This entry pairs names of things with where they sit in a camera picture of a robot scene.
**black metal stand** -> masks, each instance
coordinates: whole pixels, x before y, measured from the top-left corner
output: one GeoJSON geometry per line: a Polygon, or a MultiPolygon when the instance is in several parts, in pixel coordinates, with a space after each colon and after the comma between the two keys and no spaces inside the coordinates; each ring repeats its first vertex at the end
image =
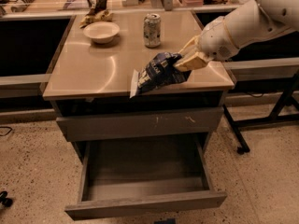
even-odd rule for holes
{"type": "Polygon", "coordinates": [[[10,198],[7,198],[6,191],[0,192],[0,203],[5,207],[10,207],[12,205],[12,200],[10,198]]]}
{"type": "Polygon", "coordinates": [[[283,115],[280,116],[279,113],[286,105],[294,105],[296,109],[299,111],[299,104],[298,102],[292,97],[293,92],[298,89],[299,87],[299,70],[297,73],[292,77],[292,80],[283,91],[281,96],[279,97],[276,105],[270,112],[269,116],[264,118],[257,118],[257,119],[242,119],[242,120],[234,120],[228,111],[226,105],[223,106],[224,108],[224,115],[227,118],[228,122],[230,123],[236,138],[238,139],[241,147],[237,149],[239,154],[244,154],[245,152],[250,152],[250,148],[246,143],[242,133],[240,132],[240,128],[250,127],[250,126],[259,126],[259,125],[266,125],[266,124],[273,124],[278,122],[286,122],[286,121],[296,121],[299,120],[299,114],[291,114],[291,115],[283,115]]]}

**closed drawer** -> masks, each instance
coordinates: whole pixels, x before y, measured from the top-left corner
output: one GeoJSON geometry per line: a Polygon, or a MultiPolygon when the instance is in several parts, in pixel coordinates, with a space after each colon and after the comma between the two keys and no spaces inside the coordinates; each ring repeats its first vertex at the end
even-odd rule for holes
{"type": "Polygon", "coordinates": [[[60,117],[69,142],[214,131],[222,107],[60,117]]]}
{"type": "Polygon", "coordinates": [[[177,134],[87,142],[74,220],[214,208],[215,191],[198,136],[177,134]]]}

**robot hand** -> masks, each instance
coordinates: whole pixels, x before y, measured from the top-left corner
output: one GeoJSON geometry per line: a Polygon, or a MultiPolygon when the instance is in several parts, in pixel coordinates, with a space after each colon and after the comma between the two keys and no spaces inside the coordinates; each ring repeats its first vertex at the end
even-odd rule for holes
{"type": "Polygon", "coordinates": [[[207,66],[208,62],[213,60],[211,57],[201,51],[200,35],[195,35],[178,53],[182,58],[178,60],[174,67],[180,72],[195,70],[207,66]]]}

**can lid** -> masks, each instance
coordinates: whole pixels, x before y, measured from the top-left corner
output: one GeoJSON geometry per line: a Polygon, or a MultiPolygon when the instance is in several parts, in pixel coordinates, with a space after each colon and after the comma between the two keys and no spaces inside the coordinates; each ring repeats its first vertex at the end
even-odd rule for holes
{"type": "Polygon", "coordinates": [[[160,15],[157,13],[149,13],[147,19],[160,19],[160,15]]]}

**concrete floor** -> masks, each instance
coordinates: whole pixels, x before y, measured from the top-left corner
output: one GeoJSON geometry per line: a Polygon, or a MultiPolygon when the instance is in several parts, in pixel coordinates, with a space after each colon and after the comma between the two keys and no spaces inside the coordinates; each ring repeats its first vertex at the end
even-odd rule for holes
{"type": "MultiPolygon", "coordinates": [[[[265,116],[271,107],[230,110],[235,119],[244,119],[265,116]]],[[[0,137],[0,190],[8,191],[14,204],[0,210],[0,223],[73,223],[64,212],[66,205],[77,202],[81,173],[72,146],[52,120],[8,125],[13,132],[0,137]]],[[[205,154],[215,189],[228,195],[220,208],[76,223],[154,224],[168,218],[174,218],[177,224],[299,223],[298,122],[243,134],[251,152],[240,156],[235,136],[223,117],[205,154]]]]}

